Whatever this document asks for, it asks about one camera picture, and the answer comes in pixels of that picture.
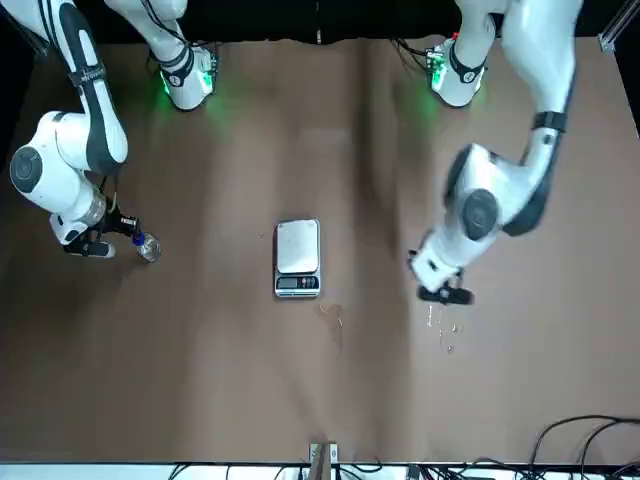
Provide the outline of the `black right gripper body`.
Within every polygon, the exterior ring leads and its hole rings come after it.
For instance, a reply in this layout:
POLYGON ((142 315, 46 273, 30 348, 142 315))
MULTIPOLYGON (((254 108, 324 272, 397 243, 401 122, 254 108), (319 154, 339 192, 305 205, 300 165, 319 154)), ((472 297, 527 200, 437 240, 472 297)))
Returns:
POLYGON ((124 236, 135 236, 140 232, 138 217, 126 216, 120 211, 106 212, 97 224, 101 234, 117 233, 124 236))

